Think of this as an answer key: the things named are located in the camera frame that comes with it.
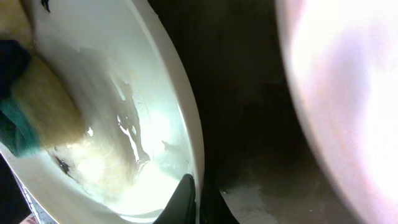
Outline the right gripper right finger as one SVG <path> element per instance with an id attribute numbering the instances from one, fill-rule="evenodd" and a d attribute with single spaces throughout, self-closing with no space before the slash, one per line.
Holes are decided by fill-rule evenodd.
<path id="1" fill-rule="evenodd" d="M 203 186 L 200 204 L 201 224 L 239 224 L 220 191 L 212 184 Z"/>

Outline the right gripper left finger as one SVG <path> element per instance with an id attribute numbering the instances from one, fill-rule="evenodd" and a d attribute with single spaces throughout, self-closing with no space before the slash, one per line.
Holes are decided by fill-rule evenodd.
<path id="1" fill-rule="evenodd" d="M 195 181 L 192 175 L 185 174 L 154 224 L 195 224 L 195 197 Z"/>

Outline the green yellow sponge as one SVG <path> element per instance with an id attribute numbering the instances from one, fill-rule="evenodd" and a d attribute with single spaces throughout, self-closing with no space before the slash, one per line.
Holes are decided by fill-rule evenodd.
<path id="1" fill-rule="evenodd" d="M 20 1 L 1 1 L 1 143 L 16 157 L 79 141 L 81 114 L 61 80 L 33 50 Z"/>

